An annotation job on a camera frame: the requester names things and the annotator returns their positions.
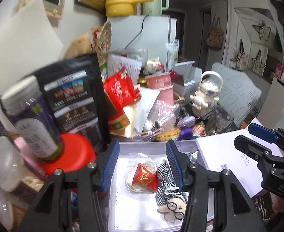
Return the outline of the red gold snack packet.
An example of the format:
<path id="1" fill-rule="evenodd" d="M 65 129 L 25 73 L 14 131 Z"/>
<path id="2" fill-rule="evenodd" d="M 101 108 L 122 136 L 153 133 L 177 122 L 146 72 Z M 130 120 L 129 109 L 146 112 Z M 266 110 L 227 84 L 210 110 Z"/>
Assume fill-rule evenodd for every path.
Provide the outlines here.
<path id="1" fill-rule="evenodd" d="M 139 163 L 132 180 L 132 186 L 136 185 L 151 192 L 156 192 L 158 187 L 157 171 L 151 173 L 145 166 Z"/>

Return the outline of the checkered plush doll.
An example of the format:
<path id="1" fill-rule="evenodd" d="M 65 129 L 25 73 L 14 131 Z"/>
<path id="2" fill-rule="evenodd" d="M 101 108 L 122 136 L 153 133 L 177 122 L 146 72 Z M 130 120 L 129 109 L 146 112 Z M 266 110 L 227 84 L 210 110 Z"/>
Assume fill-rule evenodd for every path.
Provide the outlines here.
<path id="1" fill-rule="evenodd" d="M 182 221 L 187 208 L 187 194 L 177 187 L 167 161 L 157 163 L 158 187 L 156 190 L 157 212 L 168 222 Z"/>

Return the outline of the clear bag of rubber bands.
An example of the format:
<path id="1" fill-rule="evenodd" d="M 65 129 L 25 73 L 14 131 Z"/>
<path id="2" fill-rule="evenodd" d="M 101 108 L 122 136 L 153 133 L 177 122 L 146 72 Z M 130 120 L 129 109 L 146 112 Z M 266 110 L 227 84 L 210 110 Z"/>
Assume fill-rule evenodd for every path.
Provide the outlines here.
<path id="1" fill-rule="evenodd" d="M 133 193 L 155 193 L 158 187 L 158 172 L 154 162 L 145 160 L 129 167 L 125 183 Z"/>

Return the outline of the red cylindrical canister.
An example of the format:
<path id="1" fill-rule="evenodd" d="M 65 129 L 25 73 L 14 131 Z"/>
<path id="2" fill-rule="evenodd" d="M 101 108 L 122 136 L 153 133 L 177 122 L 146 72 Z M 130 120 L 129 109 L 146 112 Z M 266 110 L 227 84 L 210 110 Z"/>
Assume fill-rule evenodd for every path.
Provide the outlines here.
<path id="1" fill-rule="evenodd" d="M 58 168 L 61 168 L 65 173 L 79 170 L 89 162 L 96 160 L 96 153 L 85 137 L 67 133 L 62 134 L 61 138 L 64 144 L 61 154 L 54 160 L 39 162 L 47 176 L 50 176 Z"/>

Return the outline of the white open gift box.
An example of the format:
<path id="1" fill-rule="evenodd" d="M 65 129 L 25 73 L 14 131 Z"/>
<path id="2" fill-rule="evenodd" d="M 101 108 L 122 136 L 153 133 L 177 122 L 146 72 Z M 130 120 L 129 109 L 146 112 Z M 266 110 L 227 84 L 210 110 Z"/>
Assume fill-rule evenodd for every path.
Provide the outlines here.
<path id="1" fill-rule="evenodd" d="M 258 162 L 280 159 L 279 147 L 248 129 L 196 140 L 119 143 L 110 190 L 109 231 L 265 231 L 252 197 L 261 191 Z M 150 164 L 157 183 L 172 177 L 178 196 L 134 192 L 141 165 Z"/>

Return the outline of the white robot figurine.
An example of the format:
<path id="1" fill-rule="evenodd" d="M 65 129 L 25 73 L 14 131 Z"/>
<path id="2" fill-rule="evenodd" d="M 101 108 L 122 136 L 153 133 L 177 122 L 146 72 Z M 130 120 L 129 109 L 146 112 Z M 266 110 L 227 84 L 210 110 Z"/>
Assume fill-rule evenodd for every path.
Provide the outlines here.
<path id="1" fill-rule="evenodd" d="M 202 117 L 218 104 L 222 87 L 223 78 L 217 72 L 206 71 L 202 74 L 198 90 L 189 96 L 194 116 Z"/>

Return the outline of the red bag of dates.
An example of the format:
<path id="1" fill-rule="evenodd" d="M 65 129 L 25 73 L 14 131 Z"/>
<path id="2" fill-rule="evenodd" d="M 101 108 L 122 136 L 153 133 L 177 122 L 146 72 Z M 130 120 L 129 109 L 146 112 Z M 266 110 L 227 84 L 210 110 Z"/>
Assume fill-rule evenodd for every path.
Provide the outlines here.
<path id="1" fill-rule="evenodd" d="M 118 112 L 122 111 L 124 106 L 141 98 L 139 88 L 134 86 L 125 67 L 107 78 L 103 87 Z"/>

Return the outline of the dark label plastic jar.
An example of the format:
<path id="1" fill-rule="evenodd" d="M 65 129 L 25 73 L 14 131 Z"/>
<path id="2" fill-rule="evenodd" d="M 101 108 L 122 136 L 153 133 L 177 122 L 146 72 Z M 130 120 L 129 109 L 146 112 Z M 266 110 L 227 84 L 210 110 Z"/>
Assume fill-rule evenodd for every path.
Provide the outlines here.
<path id="1" fill-rule="evenodd" d="M 0 103 L 4 114 L 37 157 L 48 161 L 61 154 L 63 139 L 49 114 L 34 75 L 8 88 L 0 96 Z"/>

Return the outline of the pink cup stack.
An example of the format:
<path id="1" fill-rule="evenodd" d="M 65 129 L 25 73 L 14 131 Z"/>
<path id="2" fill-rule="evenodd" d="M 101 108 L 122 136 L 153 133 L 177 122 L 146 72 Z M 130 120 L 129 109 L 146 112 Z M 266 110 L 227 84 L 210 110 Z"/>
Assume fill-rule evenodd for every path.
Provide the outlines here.
<path id="1" fill-rule="evenodd" d="M 145 77 L 149 89 L 159 91 L 157 100 L 164 101 L 166 104 L 173 106 L 173 85 L 171 82 L 170 72 L 148 75 Z"/>

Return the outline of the black coffee pouch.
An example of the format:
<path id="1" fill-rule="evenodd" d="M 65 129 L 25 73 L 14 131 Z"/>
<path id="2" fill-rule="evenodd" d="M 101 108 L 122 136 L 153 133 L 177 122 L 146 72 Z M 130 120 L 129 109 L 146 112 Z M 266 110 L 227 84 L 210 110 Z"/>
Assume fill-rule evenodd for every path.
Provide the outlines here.
<path id="1" fill-rule="evenodd" d="M 111 138 L 97 55 L 64 59 L 33 74 L 59 131 L 83 136 L 96 154 L 106 150 Z"/>

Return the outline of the light blue chair far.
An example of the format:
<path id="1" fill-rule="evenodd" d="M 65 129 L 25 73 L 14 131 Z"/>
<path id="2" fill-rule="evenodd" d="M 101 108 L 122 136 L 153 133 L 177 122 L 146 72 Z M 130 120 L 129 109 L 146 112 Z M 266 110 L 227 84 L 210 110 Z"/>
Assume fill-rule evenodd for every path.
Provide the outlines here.
<path id="1" fill-rule="evenodd" d="M 244 72 L 230 69 L 218 62 L 212 65 L 211 70 L 223 78 L 219 104 L 234 115 L 234 124 L 240 127 L 260 100 L 261 90 Z"/>

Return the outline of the brown hanging tote bag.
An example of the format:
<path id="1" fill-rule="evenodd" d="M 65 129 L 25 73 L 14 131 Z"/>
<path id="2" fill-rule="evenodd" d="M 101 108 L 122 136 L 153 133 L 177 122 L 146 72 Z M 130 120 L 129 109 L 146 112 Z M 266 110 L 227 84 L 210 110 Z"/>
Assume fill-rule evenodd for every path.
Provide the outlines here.
<path id="1" fill-rule="evenodd" d="M 221 50 L 224 42 L 224 30 L 221 28 L 220 17 L 214 17 L 208 30 L 206 45 L 214 50 Z"/>

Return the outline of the white mini fridge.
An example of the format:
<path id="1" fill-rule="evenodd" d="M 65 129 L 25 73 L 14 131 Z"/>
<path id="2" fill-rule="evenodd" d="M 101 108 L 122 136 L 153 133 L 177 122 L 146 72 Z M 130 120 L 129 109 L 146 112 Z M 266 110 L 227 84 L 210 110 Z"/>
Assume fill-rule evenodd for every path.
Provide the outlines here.
<path id="1" fill-rule="evenodd" d="M 177 20 L 166 16 L 111 17 L 111 50 L 146 49 L 149 58 L 167 62 L 166 44 L 176 39 Z"/>

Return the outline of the white foam board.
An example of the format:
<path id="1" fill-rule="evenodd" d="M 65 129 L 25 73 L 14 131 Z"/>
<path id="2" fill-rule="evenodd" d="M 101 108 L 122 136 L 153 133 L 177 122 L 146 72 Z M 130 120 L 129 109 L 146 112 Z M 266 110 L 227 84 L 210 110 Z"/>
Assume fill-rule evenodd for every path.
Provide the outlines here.
<path id="1" fill-rule="evenodd" d="M 0 95 L 25 75 L 57 61 L 62 50 L 43 0 L 32 0 L 0 27 Z M 14 131 L 1 106 L 0 120 Z"/>

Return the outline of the green electric kettle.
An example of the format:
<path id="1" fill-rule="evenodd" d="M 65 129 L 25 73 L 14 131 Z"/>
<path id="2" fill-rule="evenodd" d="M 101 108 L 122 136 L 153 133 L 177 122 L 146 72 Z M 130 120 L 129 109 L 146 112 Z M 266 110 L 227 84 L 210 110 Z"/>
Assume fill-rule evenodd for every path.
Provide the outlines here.
<path id="1" fill-rule="evenodd" d="M 162 16 L 169 9 L 169 0 L 152 0 L 143 4 L 143 15 Z"/>

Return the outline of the yellow pot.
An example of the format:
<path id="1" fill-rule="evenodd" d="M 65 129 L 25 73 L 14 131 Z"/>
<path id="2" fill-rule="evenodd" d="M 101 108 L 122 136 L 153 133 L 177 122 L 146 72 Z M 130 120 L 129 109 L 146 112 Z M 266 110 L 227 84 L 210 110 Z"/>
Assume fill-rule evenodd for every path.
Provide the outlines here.
<path id="1" fill-rule="evenodd" d="M 154 2 L 155 0 L 105 0 L 107 17 L 124 17 L 135 15 L 136 4 Z"/>

